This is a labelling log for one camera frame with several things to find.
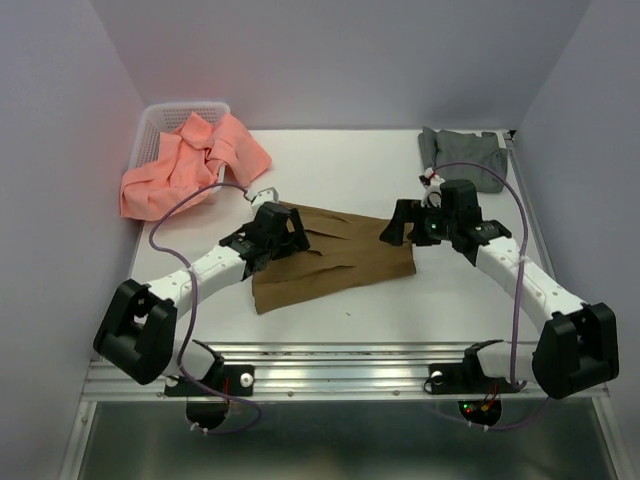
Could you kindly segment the tan brown skirt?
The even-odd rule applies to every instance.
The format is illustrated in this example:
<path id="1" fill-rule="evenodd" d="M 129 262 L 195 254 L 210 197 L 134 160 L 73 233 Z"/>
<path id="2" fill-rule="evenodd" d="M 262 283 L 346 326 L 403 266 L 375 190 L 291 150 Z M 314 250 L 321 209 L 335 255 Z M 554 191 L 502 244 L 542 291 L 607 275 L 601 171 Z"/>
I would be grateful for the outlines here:
<path id="1" fill-rule="evenodd" d="M 252 294 L 258 314 L 416 274 L 409 243 L 396 247 L 379 240 L 387 220 L 295 207 L 310 248 L 276 260 L 254 275 Z"/>

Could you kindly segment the grey pleated skirt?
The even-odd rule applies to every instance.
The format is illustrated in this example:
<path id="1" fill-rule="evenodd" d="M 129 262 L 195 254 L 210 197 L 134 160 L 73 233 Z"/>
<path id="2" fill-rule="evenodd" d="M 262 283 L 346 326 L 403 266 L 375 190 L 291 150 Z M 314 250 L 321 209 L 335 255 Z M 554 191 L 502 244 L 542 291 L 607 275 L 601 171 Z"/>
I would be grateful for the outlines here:
<path id="1" fill-rule="evenodd" d="M 508 174 L 507 150 L 500 146 L 496 133 L 457 133 L 424 127 L 417 137 L 424 169 L 435 169 L 446 180 L 471 181 L 479 193 L 501 193 Z"/>

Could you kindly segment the pink skirt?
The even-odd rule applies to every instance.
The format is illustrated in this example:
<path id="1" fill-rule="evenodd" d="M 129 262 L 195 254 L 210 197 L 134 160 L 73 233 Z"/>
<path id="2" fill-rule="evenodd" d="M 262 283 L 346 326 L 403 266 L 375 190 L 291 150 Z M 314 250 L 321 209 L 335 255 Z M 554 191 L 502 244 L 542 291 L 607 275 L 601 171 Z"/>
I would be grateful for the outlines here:
<path id="1" fill-rule="evenodd" d="M 216 123 L 197 113 L 171 133 L 159 135 L 156 159 L 124 173 L 120 186 L 120 216 L 157 221 L 189 195 L 220 179 L 226 167 L 242 187 L 265 173 L 269 154 L 233 115 Z"/>

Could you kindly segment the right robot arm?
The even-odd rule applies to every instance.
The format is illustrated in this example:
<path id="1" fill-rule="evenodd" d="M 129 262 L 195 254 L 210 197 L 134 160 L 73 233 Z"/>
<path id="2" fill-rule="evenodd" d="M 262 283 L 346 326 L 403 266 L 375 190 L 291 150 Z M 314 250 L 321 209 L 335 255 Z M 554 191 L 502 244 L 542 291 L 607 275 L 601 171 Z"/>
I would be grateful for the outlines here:
<path id="1" fill-rule="evenodd" d="M 503 288 L 514 301 L 515 313 L 525 313 L 539 334 L 533 346 L 487 340 L 466 348 L 458 362 L 430 365 L 426 391 L 480 394 L 497 387 L 514 393 L 535 384 L 559 400 L 617 378 L 613 310 L 604 303 L 589 304 L 561 287 L 525 255 L 502 223 L 484 219 L 470 181 L 445 181 L 435 174 L 420 180 L 424 197 L 397 201 L 381 241 L 418 247 L 450 243 Z"/>

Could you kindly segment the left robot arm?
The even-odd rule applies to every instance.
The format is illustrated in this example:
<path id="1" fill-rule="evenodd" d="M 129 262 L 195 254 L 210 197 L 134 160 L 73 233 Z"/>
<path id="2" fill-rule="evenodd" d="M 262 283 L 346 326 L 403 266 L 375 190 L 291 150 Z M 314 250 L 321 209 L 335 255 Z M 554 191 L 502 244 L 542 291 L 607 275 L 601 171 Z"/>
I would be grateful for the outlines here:
<path id="1" fill-rule="evenodd" d="M 128 279 L 115 290 L 93 348 L 141 385 L 161 376 L 188 379 L 215 392 L 223 359 L 192 338 L 197 307 L 276 260 L 310 248 L 299 211 L 267 201 L 253 219 L 193 263 L 147 283 Z"/>

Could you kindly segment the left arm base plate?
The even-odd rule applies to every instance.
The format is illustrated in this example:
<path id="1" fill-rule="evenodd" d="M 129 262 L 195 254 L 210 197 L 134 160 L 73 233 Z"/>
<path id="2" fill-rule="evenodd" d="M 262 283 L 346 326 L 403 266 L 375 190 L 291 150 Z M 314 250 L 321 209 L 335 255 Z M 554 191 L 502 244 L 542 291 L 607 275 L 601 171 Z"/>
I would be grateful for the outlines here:
<path id="1" fill-rule="evenodd" d="M 255 367 L 251 364 L 224 364 L 214 366 L 201 383 L 225 395 L 251 397 L 255 381 Z M 208 393 L 184 377 L 165 382 L 164 395 L 169 398 L 205 397 Z"/>

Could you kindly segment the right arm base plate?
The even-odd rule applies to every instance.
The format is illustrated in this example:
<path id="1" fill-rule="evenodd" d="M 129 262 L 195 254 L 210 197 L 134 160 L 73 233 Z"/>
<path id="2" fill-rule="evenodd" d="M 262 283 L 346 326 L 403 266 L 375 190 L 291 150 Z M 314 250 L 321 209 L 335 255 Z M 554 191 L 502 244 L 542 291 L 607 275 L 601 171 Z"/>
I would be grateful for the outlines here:
<path id="1" fill-rule="evenodd" d="M 469 393 L 471 387 L 461 362 L 431 363 L 423 383 L 423 391 L 431 395 L 456 395 Z"/>

